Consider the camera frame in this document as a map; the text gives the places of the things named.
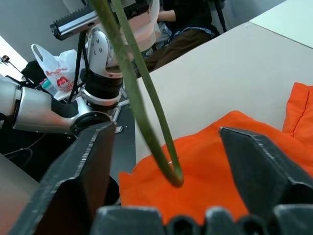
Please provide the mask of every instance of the orange towel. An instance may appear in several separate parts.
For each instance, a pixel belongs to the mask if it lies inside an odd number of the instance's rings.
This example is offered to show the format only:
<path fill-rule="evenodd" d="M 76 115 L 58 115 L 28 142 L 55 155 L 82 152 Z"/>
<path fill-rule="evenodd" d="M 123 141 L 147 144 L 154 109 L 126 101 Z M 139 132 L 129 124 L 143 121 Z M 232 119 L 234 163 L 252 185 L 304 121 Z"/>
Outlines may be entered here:
<path fill-rule="evenodd" d="M 182 188 L 172 187 L 162 175 L 153 157 L 149 156 L 136 165 L 132 174 L 120 173 L 122 205 L 156 207 L 162 214 L 164 224 L 181 214 L 188 215 L 202 224 L 205 211 L 212 206 L 228 209 L 234 219 L 248 214 L 233 182 L 219 137 L 219 128 L 223 126 L 251 130 L 268 136 L 287 156 L 313 177 L 313 150 L 307 148 L 308 144 L 313 145 L 313 138 L 308 138 L 307 131 L 303 130 L 313 129 L 313 121 L 309 121 L 310 117 L 313 118 L 313 112 L 300 115 L 301 112 L 296 107 L 302 105 L 302 101 L 308 96 L 299 94 L 299 91 L 294 93 L 295 90 L 298 89 L 293 89 L 287 106 L 284 125 L 287 134 L 238 111 L 230 112 L 202 131 L 175 140 L 184 174 Z M 308 104 L 301 106 L 301 110 L 307 109 Z M 296 137 L 299 134 L 299 140 L 293 138 L 292 133 L 295 133 Z"/>

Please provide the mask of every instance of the white plastic bag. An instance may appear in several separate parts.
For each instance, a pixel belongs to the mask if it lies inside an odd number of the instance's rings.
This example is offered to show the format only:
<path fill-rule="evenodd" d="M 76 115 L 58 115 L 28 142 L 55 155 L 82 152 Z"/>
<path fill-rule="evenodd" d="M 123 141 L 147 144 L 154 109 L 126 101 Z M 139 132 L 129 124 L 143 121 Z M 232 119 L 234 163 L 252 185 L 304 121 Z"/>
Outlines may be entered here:
<path fill-rule="evenodd" d="M 51 84 L 61 92 L 69 92 L 73 88 L 76 65 L 76 50 L 62 52 L 59 56 L 51 55 L 37 44 L 31 45 L 35 58 Z M 80 60 L 80 71 L 85 68 L 84 61 Z"/>

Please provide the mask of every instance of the dark jeans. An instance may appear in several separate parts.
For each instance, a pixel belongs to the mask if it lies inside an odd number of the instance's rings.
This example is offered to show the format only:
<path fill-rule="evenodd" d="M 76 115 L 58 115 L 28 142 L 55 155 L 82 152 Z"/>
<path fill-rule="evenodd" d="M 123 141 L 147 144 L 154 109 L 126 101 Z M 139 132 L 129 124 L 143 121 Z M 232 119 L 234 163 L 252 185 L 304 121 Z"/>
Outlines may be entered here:
<path fill-rule="evenodd" d="M 152 72 L 210 40 L 211 36 L 199 29 L 183 32 L 176 36 L 167 47 L 156 50 L 145 60 L 148 71 Z"/>

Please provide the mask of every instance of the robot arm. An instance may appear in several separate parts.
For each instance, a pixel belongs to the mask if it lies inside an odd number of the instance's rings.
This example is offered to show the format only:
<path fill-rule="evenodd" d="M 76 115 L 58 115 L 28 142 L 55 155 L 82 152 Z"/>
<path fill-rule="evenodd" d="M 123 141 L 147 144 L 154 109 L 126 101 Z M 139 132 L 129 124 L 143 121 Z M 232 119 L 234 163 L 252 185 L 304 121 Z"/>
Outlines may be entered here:
<path fill-rule="evenodd" d="M 125 2 L 125 13 L 139 47 L 146 50 L 157 38 L 159 0 L 152 3 L 148 0 Z M 81 96 L 70 104 L 63 104 L 42 91 L 0 81 L 0 114 L 5 116 L 6 122 L 8 120 L 18 130 L 78 134 L 88 126 L 111 120 L 108 111 L 120 100 L 123 80 L 113 47 L 102 26 L 94 26 L 97 23 L 95 12 L 87 6 L 51 25 L 54 36 L 60 40 L 91 29 L 89 70 L 81 72 L 81 78 L 86 83 L 81 89 Z"/>

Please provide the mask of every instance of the white wall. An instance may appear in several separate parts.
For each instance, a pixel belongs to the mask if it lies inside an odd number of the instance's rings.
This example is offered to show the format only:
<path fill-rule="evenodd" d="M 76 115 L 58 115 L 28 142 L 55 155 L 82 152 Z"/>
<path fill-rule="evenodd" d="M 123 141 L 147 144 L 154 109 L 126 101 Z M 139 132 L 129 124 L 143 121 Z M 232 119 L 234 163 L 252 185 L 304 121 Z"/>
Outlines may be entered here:
<path fill-rule="evenodd" d="M 284 1 L 285 0 L 226 0 L 223 9 L 226 27 L 227 29 L 231 29 L 248 22 Z M 216 11 L 212 12 L 212 17 L 218 30 L 221 30 Z"/>
<path fill-rule="evenodd" d="M 26 61 L 34 59 L 30 48 L 33 43 L 54 55 L 77 49 L 77 35 L 59 41 L 50 31 L 50 24 L 67 14 L 62 0 L 1 0 L 0 36 Z"/>

